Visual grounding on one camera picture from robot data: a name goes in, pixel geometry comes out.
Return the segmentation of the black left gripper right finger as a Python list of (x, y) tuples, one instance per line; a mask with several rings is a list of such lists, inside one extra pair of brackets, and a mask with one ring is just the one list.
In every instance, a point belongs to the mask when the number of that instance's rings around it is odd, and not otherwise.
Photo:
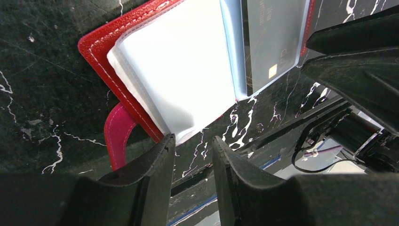
[(223, 226), (396, 226), (399, 176), (296, 175), (282, 179), (213, 138), (213, 169)]

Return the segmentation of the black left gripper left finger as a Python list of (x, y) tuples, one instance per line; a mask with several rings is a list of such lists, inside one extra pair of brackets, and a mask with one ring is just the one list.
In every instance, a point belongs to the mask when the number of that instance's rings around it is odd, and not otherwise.
[(99, 180), (78, 175), (2, 174), (3, 226), (164, 226), (176, 138)]

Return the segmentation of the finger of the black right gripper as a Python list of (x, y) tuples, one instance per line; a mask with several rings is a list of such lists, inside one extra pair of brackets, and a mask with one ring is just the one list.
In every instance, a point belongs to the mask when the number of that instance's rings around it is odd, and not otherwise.
[(320, 56), (308, 60), (301, 73), (399, 134), (398, 47)]
[(399, 7), (316, 31), (306, 47), (324, 55), (377, 51), (398, 54)]

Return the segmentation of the thin credit card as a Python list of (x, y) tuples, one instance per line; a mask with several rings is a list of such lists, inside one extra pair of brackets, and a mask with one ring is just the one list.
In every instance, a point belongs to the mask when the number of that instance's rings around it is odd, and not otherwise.
[(248, 96), (298, 63), (309, 4), (308, 0), (241, 1)]

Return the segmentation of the red card holder wallet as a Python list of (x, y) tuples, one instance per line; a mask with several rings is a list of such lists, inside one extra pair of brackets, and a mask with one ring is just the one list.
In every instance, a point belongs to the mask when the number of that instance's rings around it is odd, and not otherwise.
[(112, 170), (126, 165), (136, 125), (180, 145), (261, 92), (247, 95), (241, 0), (151, 0), (83, 36), (78, 50), (120, 100), (104, 125)]

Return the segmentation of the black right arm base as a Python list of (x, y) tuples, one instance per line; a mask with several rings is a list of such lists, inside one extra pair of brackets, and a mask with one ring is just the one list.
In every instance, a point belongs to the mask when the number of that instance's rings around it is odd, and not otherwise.
[(320, 173), (327, 167), (303, 169), (295, 161), (299, 153), (314, 157), (340, 150), (344, 159), (371, 172), (399, 171), (399, 137), (387, 129), (346, 109), (329, 113), (307, 125), (291, 157), (292, 165), (304, 173)]

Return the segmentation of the aluminium frame rail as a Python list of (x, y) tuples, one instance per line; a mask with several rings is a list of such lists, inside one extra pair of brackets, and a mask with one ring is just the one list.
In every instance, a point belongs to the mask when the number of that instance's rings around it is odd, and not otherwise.
[[(291, 163), (292, 155), (297, 151), (315, 151), (323, 144), (325, 133), (331, 122), (344, 113), (350, 104), (341, 97), (331, 100), (306, 112), (280, 128), (250, 141), (235, 152), (262, 170), (270, 173), (285, 168)], [(212, 163), (173, 184), (169, 205), (169, 226), (182, 226), (189, 220), (197, 222), (200, 213), (209, 210), (216, 212), (217, 196)]]

